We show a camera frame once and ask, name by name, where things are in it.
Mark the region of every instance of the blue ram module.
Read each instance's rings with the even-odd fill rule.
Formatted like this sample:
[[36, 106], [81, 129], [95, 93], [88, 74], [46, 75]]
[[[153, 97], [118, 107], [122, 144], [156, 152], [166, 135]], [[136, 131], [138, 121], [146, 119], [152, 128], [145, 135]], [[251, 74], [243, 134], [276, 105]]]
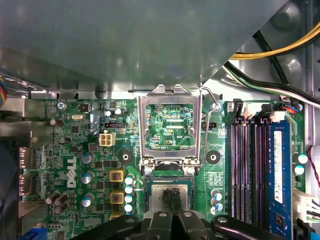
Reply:
[[291, 122], [272, 123], [269, 128], [269, 231], [291, 240], [292, 220]]

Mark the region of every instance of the white connector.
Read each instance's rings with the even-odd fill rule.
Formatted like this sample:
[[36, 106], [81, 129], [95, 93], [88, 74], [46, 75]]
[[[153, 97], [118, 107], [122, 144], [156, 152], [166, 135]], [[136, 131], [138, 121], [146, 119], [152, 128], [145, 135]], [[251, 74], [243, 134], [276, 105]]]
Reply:
[[308, 219], [310, 215], [307, 214], [307, 212], [318, 213], [320, 211], [320, 207], [316, 205], [319, 205], [319, 198], [297, 189], [292, 189], [292, 194], [293, 217], [296, 219], [299, 218], [305, 223], [314, 223], [314, 221]]

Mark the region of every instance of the green circuit board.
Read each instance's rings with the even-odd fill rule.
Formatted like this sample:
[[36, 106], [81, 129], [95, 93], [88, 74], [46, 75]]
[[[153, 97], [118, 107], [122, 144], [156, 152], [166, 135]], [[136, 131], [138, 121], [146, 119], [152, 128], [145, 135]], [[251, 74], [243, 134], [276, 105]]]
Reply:
[[[124, 182], [111, 182], [110, 171], [123, 169], [125, 176], [136, 177], [132, 195], [132, 214], [143, 218], [146, 212], [144, 177], [140, 174], [140, 140], [137, 101], [132, 100], [108, 100], [108, 99], [71, 99], [71, 100], [46, 100], [46, 120], [61, 119], [63, 126], [54, 127], [54, 144], [40, 146], [36, 149], [34, 169], [25, 169], [24, 173], [38, 174], [36, 194], [24, 196], [25, 200], [44, 200], [54, 191], [69, 195], [68, 209], [61, 215], [54, 214], [54, 206], [49, 206], [49, 215], [43, 221], [47, 227], [47, 239], [70, 239], [86, 232], [98, 225], [109, 221], [112, 215], [124, 214], [124, 204], [111, 204], [110, 194], [113, 191], [123, 191]], [[59, 110], [58, 102], [64, 102], [66, 108]], [[202, 111], [208, 114], [212, 102], [203, 100]], [[122, 115], [113, 116], [112, 121], [105, 117], [105, 111], [122, 110]], [[171, 151], [185, 150], [194, 146], [195, 141], [190, 135], [192, 126], [193, 108], [190, 104], [183, 105], [149, 105], [147, 106], [147, 123], [149, 127], [149, 139], [146, 147], [152, 150]], [[304, 151], [304, 117], [303, 113], [289, 116], [296, 122], [295, 141], [297, 150]], [[208, 132], [207, 151], [215, 151], [219, 155], [219, 161], [211, 164], [205, 161], [199, 170], [195, 180], [195, 206], [194, 210], [202, 213], [210, 221], [215, 215], [228, 214], [228, 166], [225, 160], [227, 126], [224, 123], [225, 111], [213, 113], [210, 122], [216, 126]], [[122, 123], [119, 128], [105, 128], [105, 123]], [[115, 133], [115, 145], [99, 146], [99, 134], [107, 132]], [[71, 144], [59, 144], [64, 137], [71, 137]], [[201, 130], [200, 159], [203, 156], [205, 131]], [[81, 156], [85, 153], [94, 153], [95, 159], [84, 164]], [[121, 158], [124, 154], [130, 155], [132, 161], [123, 164]], [[68, 160], [76, 158], [76, 186], [67, 187]], [[94, 173], [94, 180], [89, 184], [81, 182], [81, 176], [86, 172]], [[154, 171], [155, 176], [183, 176], [182, 170]], [[294, 187], [304, 190], [303, 181], [294, 182]], [[219, 203], [222, 208], [216, 210], [212, 206], [211, 191], [221, 193]], [[94, 201], [89, 207], [83, 207], [81, 200], [86, 194], [94, 195]]]

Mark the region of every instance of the dell logo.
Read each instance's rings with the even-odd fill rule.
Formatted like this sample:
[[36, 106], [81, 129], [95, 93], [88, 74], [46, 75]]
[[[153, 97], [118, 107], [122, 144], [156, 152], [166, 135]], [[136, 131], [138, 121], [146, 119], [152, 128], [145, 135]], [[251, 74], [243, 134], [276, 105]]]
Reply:
[[67, 188], [75, 188], [77, 186], [77, 182], [75, 177], [77, 176], [77, 157], [73, 157], [73, 159], [68, 159], [68, 173], [66, 174], [68, 177], [68, 182], [66, 183]]

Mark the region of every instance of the yellow wire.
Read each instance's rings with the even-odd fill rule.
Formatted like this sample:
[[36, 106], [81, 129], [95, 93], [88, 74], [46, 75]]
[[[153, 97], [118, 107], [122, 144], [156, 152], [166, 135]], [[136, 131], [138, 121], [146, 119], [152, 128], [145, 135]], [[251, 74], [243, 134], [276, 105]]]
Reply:
[[304, 43], [308, 42], [319, 33], [320, 33], [320, 22], [307, 35], [305, 35], [303, 38], [299, 39], [298, 41], [292, 43], [289, 46], [276, 49], [273, 51], [260, 52], [260, 53], [245, 53], [245, 54], [236, 53], [232, 56], [231, 59], [232, 60], [253, 60], [253, 59], [261, 59], [261, 58], [269, 57], [272, 55], [280, 54], [303, 45]]

